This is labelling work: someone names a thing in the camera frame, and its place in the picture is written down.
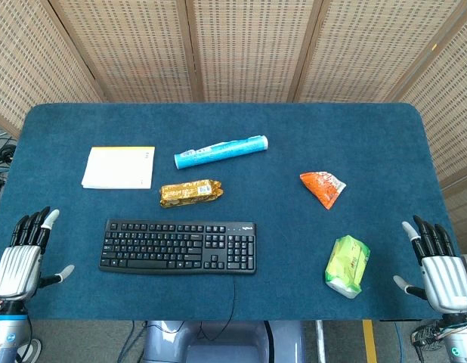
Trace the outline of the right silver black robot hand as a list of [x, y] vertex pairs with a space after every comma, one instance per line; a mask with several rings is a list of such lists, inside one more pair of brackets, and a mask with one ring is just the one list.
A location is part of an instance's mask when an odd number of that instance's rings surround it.
[[439, 224], [431, 225], [414, 216], [416, 227], [403, 221], [416, 255], [424, 287], [416, 287], [401, 276], [393, 277], [406, 294], [426, 300], [442, 315], [467, 313], [467, 272], [447, 231]]

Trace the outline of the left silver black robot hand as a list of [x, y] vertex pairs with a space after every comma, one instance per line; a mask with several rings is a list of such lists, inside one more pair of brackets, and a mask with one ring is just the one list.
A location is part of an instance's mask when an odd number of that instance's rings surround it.
[[0, 259], [1, 301], [27, 301], [38, 289], [60, 284], [73, 273], [75, 266], [68, 265], [54, 275], [41, 276], [42, 260], [59, 215], [60, 210], [47, 206], [17, 222]]

